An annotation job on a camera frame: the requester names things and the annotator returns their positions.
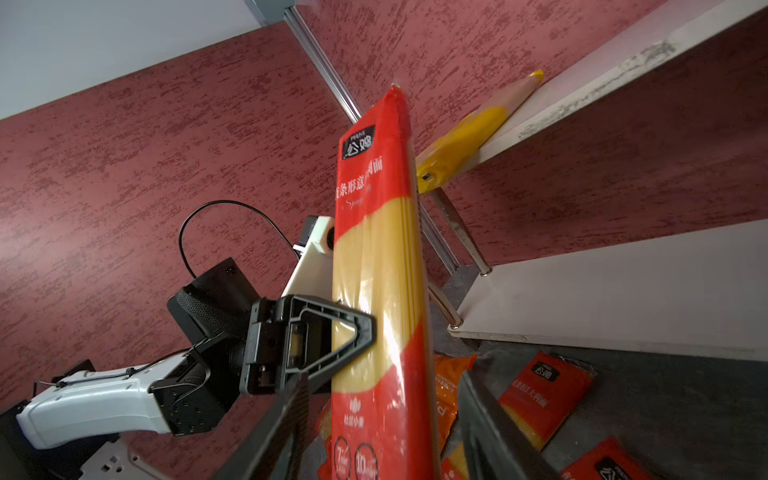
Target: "black cable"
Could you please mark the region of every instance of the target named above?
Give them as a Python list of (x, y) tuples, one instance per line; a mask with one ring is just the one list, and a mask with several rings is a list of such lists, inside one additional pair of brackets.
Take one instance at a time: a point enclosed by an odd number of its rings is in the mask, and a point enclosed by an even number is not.
[(157, 365), (158, 363), (162, 362), (163, 360), (169, 359), (169, 358), (171, 358), (174, 355), (178, 355), (179, 353), (184, 353), (184, 352), (188, 352), (188, 351), (189, 351), (189, 349), (177, 350), (175, 352), (167, 354), (166, 356), (162, 356), (161, 358), (159, 358), (157, 360), (154, 360), (153, 362), (150, 362), (147, 365), (144, 365), (144, 366), (139, 367), (137, 369), (135, 369), (132, 366), (129, 366), (128, 368), (125, 369), (124, 372), (115, 373), (113, 375), (90, 376), (90, 377), (86, 377), (84, 379), (71, 380), (70, 382), (65, 382), (64, 380), (59, 380), (56, 383), (43, 382), (42, 380), (35, 380), (35, 382), (33, 384), (34, 386), (33, 386), (32, 392), (36, 393), (36, 391), (37, 391), (37, 384), (38, 383), (42, 383), (43, 385), (55, 386), (55, 387), (57, 387), (59, 389), (62, 389), (62, 388), (64, 388), (67, 385), (75, 385), (77, 383), (93, 382), (94, 380), (117, 379), (117, 378), (120, 378), (122, 376), (127, 376), (128, 378), (131, 378), (132, 376), (136, 375), (137, 373), (141, 372), (142, 370), (146, 370), (146, 369), (148, 369), (149, 367), (151, 367), (153, 365)]
[(243, 202), (238, 202), (237, 200), (214, 200), (212, 202), (208, 202), (207, 204), (200, 205), (194, 212), (190, 214), (189, 217), (184, 221), (184, 223), (181, 224), (181, 229), (179, 230), (179, 253), (181, 253), (181, 259), (184, 261), (184, 266), (187, 268), (187, 271), (190, 273), (192, 278), (197, 278), (197, 275), (194, 274), (192, 271), (192, 267), (190, 266), (190, 263), (187, 262), (187, 256), (184, 255), (184, 245), (181, 243), (181, 238), (184, 235), (184, 229), (187, 228), (187, 223), (190, 223), (190, 220), (192, 220), (192, 217), (200, 213), (201, 210), (210, 207), (211, 205), (218, 205), (218, 204), (233, 204), (233, 205), (239, 205), (241, 207), (245, 207), (248, 210), (251, 210), (253, 212), (256, 212), (257, 214), (264, 217), (264, 220), (270, 223), (272, 225), (272, 228), (275, 229), (275, 231), (283, 238), (283, 241), (288, 245), (288, 247), (291, 249), (294, 255), (296, 255), (296, 259), (298, 260), (300, 258), (299, 252), (295, 251), (293, 249), (293, 245), (288, 241), (285, 234), (283, 234), (282, 231), (280, 231), (279, 228), (277, 228), (277, 225), (261, 210), (255, 207), (251, 207), (249, 204), (244, 204)]
[(191, 385), (191, 386), (194, 386), (194, 388), (192, 390), (190, 390), (189, 392), (184, 393), (183, 395), (179, 395), (179, 398), (177, 398), (173, 403), (170, 404), (171, 411), (173, 411), (173, 408), (181, 400), (186, 399), (188, 396), (192, 395), (197, 390), (203, 388), (203, 386), (206, 384), (206, 382), (207, 382), (207, 378), (203, 378), (203, 381), (199, 385), (195, 385), (194, 383), (177, 383), (177, 384), (175, 384), (174, 386)]

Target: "brand logo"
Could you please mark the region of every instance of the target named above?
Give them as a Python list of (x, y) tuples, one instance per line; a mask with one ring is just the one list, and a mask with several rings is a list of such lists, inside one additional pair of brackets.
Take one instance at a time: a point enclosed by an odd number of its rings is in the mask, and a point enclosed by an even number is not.
[(352, 413), (359, 412), (361, 406), (362, 404), (360, 403), (360, 400), (357, 397), (349, 401), (349, 409), (352, 410)]
[(602, 480), (632, 480), (632, 477), (611, 457), (604, 457), (594, 464), (594, 469)]
[(547, 365), (544, 362), (536, 362), (536, 365), (534, 365), (531, 370), (536, 375), (550, 382), (554, 382), (560, 376), (560, 372), (558, 372), (555, 367)]
[(371, 125), (351, 134), (342, 144), (341, 159), (346, 160), (347, 158), (356, 157), (371, 148), (375, 132), (376, 126)]

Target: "orange pasta bag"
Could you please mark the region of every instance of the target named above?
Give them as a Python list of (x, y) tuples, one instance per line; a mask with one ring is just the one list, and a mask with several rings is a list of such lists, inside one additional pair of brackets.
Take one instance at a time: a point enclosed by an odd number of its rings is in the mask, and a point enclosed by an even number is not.
[[(435, 373), (406, 99), (392, 87), (339, 141), (333, 299), (376, 343), (333, 377), (336, 478), (436, 478)], [(334, 348), (353, 333), (333, 329)]]
[[(575, 363), (539, 352), (498, 400), (537, 450), (544, 448), (592, 384), (594, 372)], [(464, 445), (445, 459), (442, 474), (451, 480), (468, 479)]]
[(605, 439), (560, 475), (564, 480), (654, 480), (637, 466), (614, 437)]
[(437, 427), (440, 435), (438, 450), (442, 451), (445, 440), (451, 433), (451, 425), (458, 411), (458, 382), (465, 370), (472, 369), (477, 355), (449, 356), (435, 355), (435, 393), (437, 394)]
[(326, 446), (326, 461), (317, 469), (317, 480), (331, 480), (333, 472), (330, 459), (333, 456), (331, 449), (331, 402), (328, 401), (315, 421), (315, 432), (323, 439)]

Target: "black logo label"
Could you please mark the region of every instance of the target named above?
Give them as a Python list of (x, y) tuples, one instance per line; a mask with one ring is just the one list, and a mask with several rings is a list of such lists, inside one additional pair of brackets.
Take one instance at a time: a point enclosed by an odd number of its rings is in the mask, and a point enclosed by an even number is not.
[(341, 159), (355, 157), (362, 152), (371, 148), (373, 145), (373, 131), (376, 129), (375, 125), (363, 128), (361, 131), (351, 134), (349, 138), (344, 140), (344, 144), (341, 146)]
[(536, 365), (533, 366), (531, 371), (544, 380), (549, 380), (550, 382), (554, 382), (560, 376), (560, 372), (555, 370), (553, 366), (547, 365), (544, 362), (536, 362)]
[(594, 464), (594, 469), (598, 471), (603, 480), (632, 480), (632, 477), (611, 457), (605, 457)]

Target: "spaghetti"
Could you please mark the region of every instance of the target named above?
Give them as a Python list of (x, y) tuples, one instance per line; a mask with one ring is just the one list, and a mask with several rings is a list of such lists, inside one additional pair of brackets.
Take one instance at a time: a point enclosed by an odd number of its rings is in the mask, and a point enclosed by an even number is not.
[[(438, 475), (410, 134), (405, 97), (392, 87), (339, 142), (333, 299), (371, 313), (377, 336), (333, 377), (333, 469), (341, 479)], [(335, 325), (334, 348), (352, 336)]]

